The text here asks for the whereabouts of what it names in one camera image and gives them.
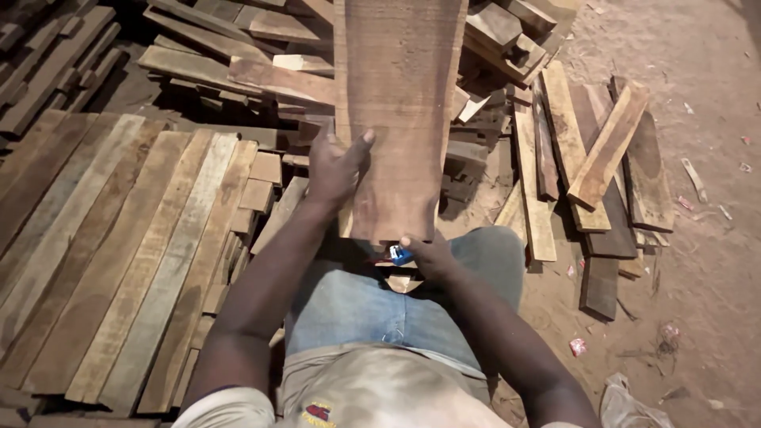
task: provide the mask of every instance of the forearm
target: forearm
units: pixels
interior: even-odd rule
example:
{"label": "forearm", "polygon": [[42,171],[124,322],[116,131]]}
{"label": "forearm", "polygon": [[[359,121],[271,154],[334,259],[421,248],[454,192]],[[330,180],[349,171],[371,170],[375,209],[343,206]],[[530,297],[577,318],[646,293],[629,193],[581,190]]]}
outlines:
{"label": "forearm", "polygon": [[488,283],[464,267],[453,268],[445,281],[458,313],[524,400],[558,387],[584,394],[539,334]]}
{"label": "forearm", "polygon": [[334,212],[309,198],[231,285],[215,330],[269,340],[280,327]]}

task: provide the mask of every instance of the blue jeans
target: blue jeans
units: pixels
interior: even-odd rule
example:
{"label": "blue jeans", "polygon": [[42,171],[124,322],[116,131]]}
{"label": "blue jeans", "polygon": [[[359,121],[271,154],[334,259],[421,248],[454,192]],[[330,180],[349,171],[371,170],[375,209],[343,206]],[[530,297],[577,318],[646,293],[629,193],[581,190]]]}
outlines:
{"label": "blue jeans", "polygon": [[[478,228],[452,239],[450,244],[460,263],[517,310],[523,289],[524,244],[512,230],[503,226]],[[367,254],[358,247],[349,252],[356,261],[367,260]],[[285,319],[285,354],[380,341],[434,351],[486,372],[482,363],[489,358],[478,350],[468,330],[448,296],[430,281],[408,294],[399,294],[370,264],[357,268],[346,260],[316,259],[305,273]]]}

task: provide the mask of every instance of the hand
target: hand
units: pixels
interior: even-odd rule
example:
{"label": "hand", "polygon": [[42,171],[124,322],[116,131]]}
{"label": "hand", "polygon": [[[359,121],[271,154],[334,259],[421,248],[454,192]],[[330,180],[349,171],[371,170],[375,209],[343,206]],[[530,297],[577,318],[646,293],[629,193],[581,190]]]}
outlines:
{"label": "hand", "polygon": [[430,244],[411,236],[402,237],[399,243],[412,253],[415,264],[426,279],[445,285],[451,274],[461,268],[460,262],[452,255],[449,241],[438,230]]}
{"label": "hand", "polygon": [[359,168],[370,155],[375,132],[366,130],[347,150],[336,145],[335,125],[323,125],[309,153],[309,192],[307,198],[325,203],[338,211],[354,194]]}

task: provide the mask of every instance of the red object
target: red object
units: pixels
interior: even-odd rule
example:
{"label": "red object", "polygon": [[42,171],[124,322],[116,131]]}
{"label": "red object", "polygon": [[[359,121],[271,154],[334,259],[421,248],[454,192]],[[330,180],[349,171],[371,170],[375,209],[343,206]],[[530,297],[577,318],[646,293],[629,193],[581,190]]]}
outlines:
{"label": "red object", "polygon": [[582,338],[576,338],[574,340],[571,340],[568,342],[568,345],[571,347],[571,352],[573,352],[573,356],[580,356],[582,353],[587,352],[587,343],[584,342],[584,339]]}
{"label": "red object", "polygon": [[679,203],[680,203],[680,204],[681,204],[683,207],[687,208],[687,209],[688,209],[688,210],[690,210],[690,211],[692,211],[692,210],[695,208],[695,207],[694,207],[694,206],[693,206],[691,203],[689,203],[689,201],[688,201],[687,199],[685,199],[685,198],[684,198],[684,196],[679,196],[679,197],[677,198],[677,201],[678,201],[678,202],[679,202]]}

